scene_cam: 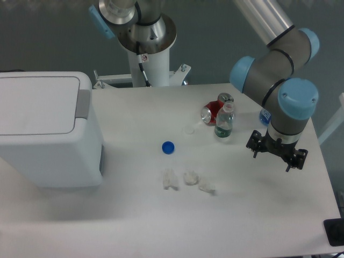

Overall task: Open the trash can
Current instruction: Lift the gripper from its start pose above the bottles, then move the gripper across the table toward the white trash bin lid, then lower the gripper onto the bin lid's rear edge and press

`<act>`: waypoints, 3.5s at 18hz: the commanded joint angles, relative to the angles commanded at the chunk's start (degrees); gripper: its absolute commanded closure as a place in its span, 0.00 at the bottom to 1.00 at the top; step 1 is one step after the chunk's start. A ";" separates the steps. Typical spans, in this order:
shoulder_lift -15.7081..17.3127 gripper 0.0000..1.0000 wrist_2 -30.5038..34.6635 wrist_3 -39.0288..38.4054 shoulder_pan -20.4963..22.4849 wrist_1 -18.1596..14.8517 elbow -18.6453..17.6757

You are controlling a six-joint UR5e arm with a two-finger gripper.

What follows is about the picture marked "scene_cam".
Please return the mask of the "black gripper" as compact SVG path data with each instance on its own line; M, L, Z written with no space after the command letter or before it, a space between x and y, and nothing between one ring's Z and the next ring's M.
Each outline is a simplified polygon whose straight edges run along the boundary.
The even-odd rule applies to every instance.
M246 144L246 147L253 152L254 159L260 152L269 152L281 157L287 164L286 172L295 168L302 170L307 158L308 150L295 149L295 146L296 142L292 144L283 144L280 138L274 140L269 133L266 133L263 137L257 130L252 132Z

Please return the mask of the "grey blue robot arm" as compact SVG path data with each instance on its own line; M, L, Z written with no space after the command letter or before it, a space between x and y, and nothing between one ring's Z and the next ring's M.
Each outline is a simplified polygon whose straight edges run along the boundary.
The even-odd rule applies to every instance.
M230 83L272 115L266 134L254 131L247 148L254 154L279 156L290 169L302 169L307 150L296 144L319 94L312 82L293 74L317 54L319 39L307 28L295 28L276 1L235 4L269 50L260 59L242 57L230 72ZM117 38L127 51L135 87L183 83L185 71L169 69L177 31L162 13L160 1L99 1L89 8L89 15L106 38Z

